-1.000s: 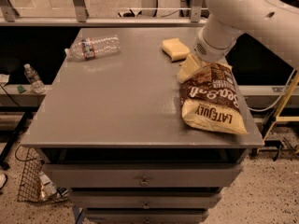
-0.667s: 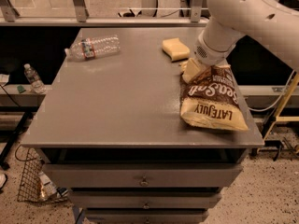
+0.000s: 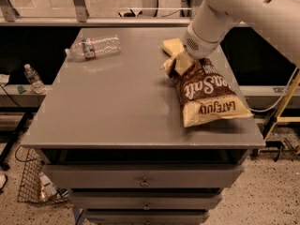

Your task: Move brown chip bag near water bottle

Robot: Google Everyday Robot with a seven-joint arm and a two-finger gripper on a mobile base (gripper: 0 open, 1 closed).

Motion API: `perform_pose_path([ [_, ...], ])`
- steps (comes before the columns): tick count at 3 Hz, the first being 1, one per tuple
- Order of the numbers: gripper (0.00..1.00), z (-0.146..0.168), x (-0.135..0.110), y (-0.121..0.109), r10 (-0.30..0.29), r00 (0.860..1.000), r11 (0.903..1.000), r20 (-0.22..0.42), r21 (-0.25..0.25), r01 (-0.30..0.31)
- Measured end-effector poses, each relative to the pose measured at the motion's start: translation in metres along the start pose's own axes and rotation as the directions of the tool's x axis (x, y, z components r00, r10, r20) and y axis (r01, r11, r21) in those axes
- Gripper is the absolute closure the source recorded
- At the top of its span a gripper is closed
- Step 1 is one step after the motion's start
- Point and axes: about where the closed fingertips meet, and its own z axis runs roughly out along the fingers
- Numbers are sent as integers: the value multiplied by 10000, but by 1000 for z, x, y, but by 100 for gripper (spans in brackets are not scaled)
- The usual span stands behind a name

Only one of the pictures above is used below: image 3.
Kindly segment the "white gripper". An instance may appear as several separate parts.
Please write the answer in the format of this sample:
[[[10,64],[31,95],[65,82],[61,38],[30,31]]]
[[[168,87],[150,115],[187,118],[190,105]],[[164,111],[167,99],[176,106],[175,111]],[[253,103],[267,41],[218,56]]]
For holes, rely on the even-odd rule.
[[[209,7],[202,1],[184,34],[183,45],[187,52],[179,53],[176,59],[173,56],[168,58],[161,68],[170,76],[175,66],[175,71],[183,75],[193,65],[193,58],[202,59],[210,55],[227,33],[239,23],[239,20]]]

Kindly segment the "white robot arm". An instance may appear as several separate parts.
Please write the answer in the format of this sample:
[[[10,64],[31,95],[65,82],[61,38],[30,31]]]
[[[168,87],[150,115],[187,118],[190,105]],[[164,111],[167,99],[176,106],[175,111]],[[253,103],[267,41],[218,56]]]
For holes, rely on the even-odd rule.
[[[202,59],[243,22],[300,68],[299,13],[299,0],[202,0],[184,36],[164,40],[162,48],[171,60],[180,53]]]

